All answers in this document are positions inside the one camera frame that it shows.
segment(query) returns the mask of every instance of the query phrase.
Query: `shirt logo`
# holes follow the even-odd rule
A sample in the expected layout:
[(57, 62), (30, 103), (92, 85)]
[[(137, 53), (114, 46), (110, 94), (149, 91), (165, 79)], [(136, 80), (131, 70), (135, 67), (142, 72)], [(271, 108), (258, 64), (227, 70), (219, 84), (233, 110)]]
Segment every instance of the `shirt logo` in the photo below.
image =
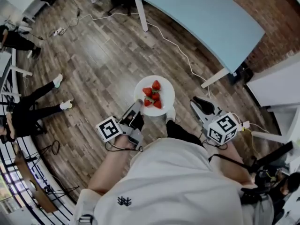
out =
[(131, 199), (125, 197), (118, 197), (118, 204), (125, 205), (126, 207), (131, 205)]

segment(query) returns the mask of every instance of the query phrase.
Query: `sneaker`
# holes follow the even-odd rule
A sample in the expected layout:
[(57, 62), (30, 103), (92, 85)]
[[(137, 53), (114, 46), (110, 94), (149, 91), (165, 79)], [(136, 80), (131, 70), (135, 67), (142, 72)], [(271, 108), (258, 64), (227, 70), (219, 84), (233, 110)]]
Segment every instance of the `sneaker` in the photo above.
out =
[(172, 120), (173, 122), (175, 122), (176, 111), (175, 111), (175, 108), (173, 106), (167, 111), (166, 115), (167, 115), (166, 122), (168, 122), (169, 120)]
[(95, 2), (97, 2), (98, 0), (90, 0), (93, 4), (95, 3)]
[(66, 110), (66, 109), (68, 109), (68, 108), (72, 108), (72, 103), (71, 103), (71, 100), (68, 100), (67, 102), (65, 102), (65, 103), (61, 103), (60, 104), (60, 109), (61, 110)]
[(59, 88), (61, 81), (62, 81), (62, 74), (60, 73), (56, 78), (53, 79), (54, 86), (56, 88)]
[(41, 53), (41, 48), (37, 47), (36, 49), (32, 50), (32, 57), (37, 58)]

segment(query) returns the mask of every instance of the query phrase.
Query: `white plate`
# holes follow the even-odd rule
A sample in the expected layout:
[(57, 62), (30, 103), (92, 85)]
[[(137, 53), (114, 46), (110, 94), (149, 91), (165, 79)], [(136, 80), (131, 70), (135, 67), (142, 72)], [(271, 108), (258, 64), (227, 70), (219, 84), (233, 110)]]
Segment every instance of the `white plate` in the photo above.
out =
[(153, 105), (149, 107), (143, 106), (141, 109), (141, 113), (151, 117), (157, 117), (165, 114), (174, 104), (175, 101), (175, 91), (172, 84), (161, 76), (148, 76), (143, 78), (135, 87), (135, 91), (133, 94), (134, 100), (141, 99), (144, 102), (146, 95), (143, 93), (143, 88), (151, 88), (152, 84), (155, 80), (158, 80), (160, 83), (160, 100), (162, 103), (162, 108), (156, 108)]

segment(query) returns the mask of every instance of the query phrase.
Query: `wooden floor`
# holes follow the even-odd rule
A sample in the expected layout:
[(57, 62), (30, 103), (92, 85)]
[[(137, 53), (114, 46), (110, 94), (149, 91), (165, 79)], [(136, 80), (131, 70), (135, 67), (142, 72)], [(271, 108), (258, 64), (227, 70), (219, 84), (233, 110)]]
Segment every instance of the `wooden floor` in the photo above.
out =
[[(105, 11), (110, 8), (108, 0), (96, 4), (91, 4), (90, 0), (76, 2), (81, 16), (106, 16)], [(180, 45), (196, 73), (209, 78), (222, 68), (197, 39), (171, 18), (150, 5), (145, 6), (145, 11), (150, 23), (159, 26), (168, 39)], [(67, 26), (73, 17), (76, 17), (75, 3), (57, 0), (37, 17), (32, 25), (33, 33), (47, 38), (51, 30)], [(33, 72), (28, 80), (20, 78), (23, 95), (51, 81), (58, 73), (64, 76), (60, 88), (40, 99), (38, 106), (73, 99), (74, 107), (43, 119), (48, 133), (39, 135), (37, 142), (39, 148), (43, 148), (55, 139), (59, 140), (59, 154), (55, 156), (49, 151), (45, 158), (53, 174), (65, 187), (80, 186), (71, 194), (77, 199), (106, 154), (95, 125), (111, 115), (120, 117), (133, 103), (134, 88), (142, 78), (161, 75), (172, 83), (176, 94), (176, 121), (196, 135), (200, 134), (201, 126), (192, 114), (189, 100), (208, 93), (200, 87), (203, 81), (191, 75), (186, 59), (175, 46), (161, 38), (156, 28), (149, 27), (147, 33), (143, 32), (138, 15), (115, 15), (97, 21), (87, 17), (72, 27), (74, 24), (76, 20), (63, 36), (50, 37), (46, 41), (28, 35), (28, 39), (42, 47), (41, 55), (33, 60), (26, 58), (27, 52), (19, 52), (17, 62), (19, 67)], [(210, 91), (225, 110), (276, 132), (270, 115), (256, 107), (242, 82), (232, 87), (223, 78), (210, 86)], [(166, 136), (165, 118), (146, 117), (142, 133), (144, 144)], [(250, 163), (251, 156), (257, 155), (248, 132), (239, 133), (234, 144), (245, 163)], [(255, 138), (254, 146), (258, 156), (264, 156), (278, 145)]]

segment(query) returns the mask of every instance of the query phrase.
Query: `red strawberry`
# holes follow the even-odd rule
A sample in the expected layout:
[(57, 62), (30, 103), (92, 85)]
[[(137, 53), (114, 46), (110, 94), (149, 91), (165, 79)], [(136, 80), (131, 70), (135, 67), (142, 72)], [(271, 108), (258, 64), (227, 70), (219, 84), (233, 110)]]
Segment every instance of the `red strawberry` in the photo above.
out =
[(152, 88), (143, 88), (142, 91), (144, 92), (144, 94), (146, 94), (146, 96), (152, 96)]
[(152, 94), (152, 99), (153, 99), (154, 101), (159, 100), (159, 97), (160, 97), (160, 95), (159, 95), (158, 92), (155, 92), (155, 93)]
[(154, 83), (152, 84), (152, 88), (155, 90), (160, 90), (160, 83), (158, 80), (154, 81)]
[(152, 103), (145, 97), (145, 99), (144, 99), (144, 105), (145, 105), (145, 107), (148, 107), (148, 106), (150, 106)]
[(162, 108), (162, 106), (161, 106), (161, 101), (160, 101), (160, 100), (155, 101), (153, 105), (154, 105), (155, 107), (157, 107), (157, 108)]

